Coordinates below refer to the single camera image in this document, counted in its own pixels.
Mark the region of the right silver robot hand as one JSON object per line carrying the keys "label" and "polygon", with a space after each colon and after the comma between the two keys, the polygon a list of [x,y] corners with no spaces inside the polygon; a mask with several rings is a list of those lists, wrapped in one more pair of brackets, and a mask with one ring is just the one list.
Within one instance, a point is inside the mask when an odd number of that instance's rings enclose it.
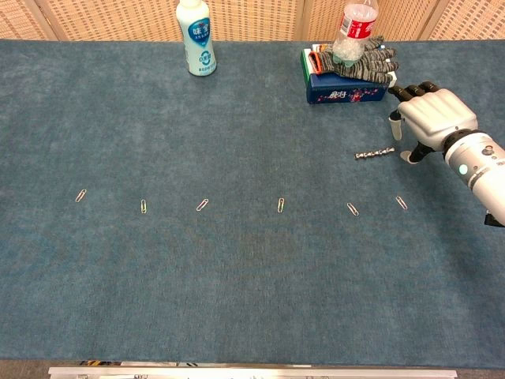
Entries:
{"label": "right silver robot hand", "polygon": [[402,88],[390,87],[388,92],[399,101],[390,113],[393,138],[402,139],[402,124],[407,124],[417,138],[414,150],[400,153],[410,164],[422,161],[432,152],[442,152],[452,134],[467,134],[478,129],[476,114],[453,92],[431,81]]}

